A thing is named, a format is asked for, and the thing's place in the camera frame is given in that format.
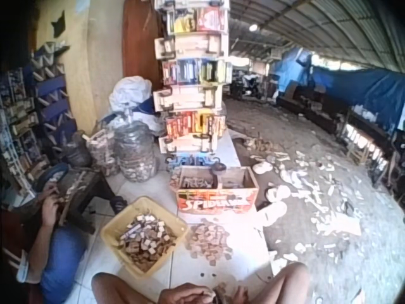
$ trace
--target plastic bag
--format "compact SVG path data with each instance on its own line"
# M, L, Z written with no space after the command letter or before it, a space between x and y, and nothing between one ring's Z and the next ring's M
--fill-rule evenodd
M112 111L124 111L133 108L151 97L152 83L141 76L122 78L109 95Z

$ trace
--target yellow plastic basket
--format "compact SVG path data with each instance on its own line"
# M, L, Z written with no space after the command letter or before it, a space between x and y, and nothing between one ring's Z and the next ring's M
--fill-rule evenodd
M151 213L155 217L163 220L165 224L173 231L177 237L175 245L171 246L166 254L156 261L156 263L147 271L143 272L131 261L124 250L118 248L120 236L128 229L127 225L136 218L140 213ZM157 202L147 196L141 196L132 204L128 205L118 215L113 217L107 225L101 230L101 238L104 243L113 251L116 257L121 261L124 267L137 279L151 276L160 267L163 266L165 260L170 257L171 253L184 240L189 231L187 224L176 215L172 214Z

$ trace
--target ceiling light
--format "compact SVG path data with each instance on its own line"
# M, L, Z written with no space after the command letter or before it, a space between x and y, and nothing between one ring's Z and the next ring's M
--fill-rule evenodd
M249 27L249 30L250 30L251 32L254 32L255 30L258 30L258 25L257 25L257 24L252 24L252 25Z

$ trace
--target glass jar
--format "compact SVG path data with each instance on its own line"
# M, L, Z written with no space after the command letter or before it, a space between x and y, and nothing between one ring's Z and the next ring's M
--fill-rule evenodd
M156 174L153 135L143 122L132 122L115 130L115 153L128 180L145 182Z

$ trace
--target stacked boxes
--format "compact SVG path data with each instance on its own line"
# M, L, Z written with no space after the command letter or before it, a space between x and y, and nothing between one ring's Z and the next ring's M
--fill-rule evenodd
M228 62L229 0L155 0L167 35L155 40L165 88L154 92L156 111L168 113L162 153L213 153L225 130L222 86L232 81Z

